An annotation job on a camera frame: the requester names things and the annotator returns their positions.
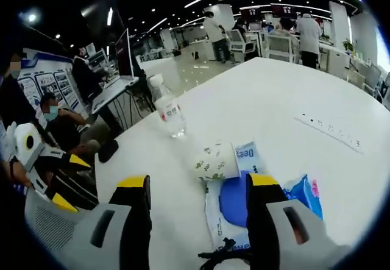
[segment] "ceiling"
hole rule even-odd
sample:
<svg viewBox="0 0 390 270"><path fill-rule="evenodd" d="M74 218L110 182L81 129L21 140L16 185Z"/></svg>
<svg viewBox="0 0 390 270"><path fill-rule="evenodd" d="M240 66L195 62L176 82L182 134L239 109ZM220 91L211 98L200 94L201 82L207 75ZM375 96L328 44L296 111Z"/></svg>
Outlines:
<svg viewBox="0 0 390 270"><path fill-rule="evenodd" d="M128 27L130 34L136 35L135 39L138 39L142 33L148 32L165 18L167 20L149 34L153 35L160 28L181 26L185 22L202 17L203 9L209 4L230 4L233 13L239 13L240 7L270 3L305 5L328 10L329 1L343 1L349 15L360 13L363 9L362 3L357 0L281 0L281 2L279 0L203 0L185 8L192 1L194 0L22 0L16 7L21 13L31 11L39 13L39 20L31 27L52 39L60 34L57 44L67 51L85 46L92 41L98 47L105 47L113 43L125 27ZM114 9L114 13L111 26L107 26L110 7ZM271 10L271 8L265 7L262 10ZM315 15L330 17L327 12L310 10ZM45 46L36 46L36 48L45 48Z"/></svg>

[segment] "black pants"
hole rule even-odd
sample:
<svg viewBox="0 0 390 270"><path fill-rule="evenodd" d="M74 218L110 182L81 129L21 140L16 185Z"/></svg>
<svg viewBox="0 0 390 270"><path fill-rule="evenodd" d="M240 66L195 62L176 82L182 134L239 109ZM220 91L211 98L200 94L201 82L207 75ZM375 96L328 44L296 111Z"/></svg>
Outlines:
<svg viewBox="0 0 390 270"><path fill-rule="evenodd" d="M229 48L227 47L227 42L226 42L225 38L213 43L213 49L214 49L214 53L215 53L215 59L217 61L222 60L221 53L219 52L220 49L222 49L222 52L224 53L225 61L230 60L230 52L229 52Z"/></svg>
<svg viewBox="0 0 390 270"><path fill-rule="evenodd" d="M302 65L306 67L310 67L316 69L318 55L313 52L303 52L302 51Z"/></svg>

